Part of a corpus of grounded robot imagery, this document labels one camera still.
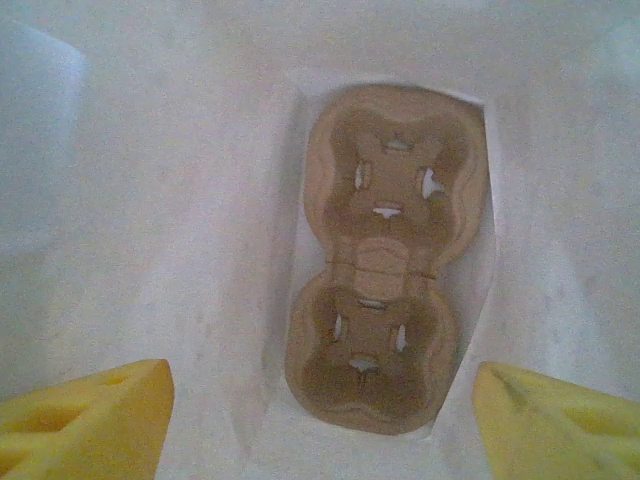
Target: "brown cardboard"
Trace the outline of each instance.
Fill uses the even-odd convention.
[[[475,106],[373,85],[325,109],[309,140],[304,206],[327,268],[296,299],[285,365],[309,412],[382,434],[435,417],[458,335],[438,277],[471,242],[487,184]]]

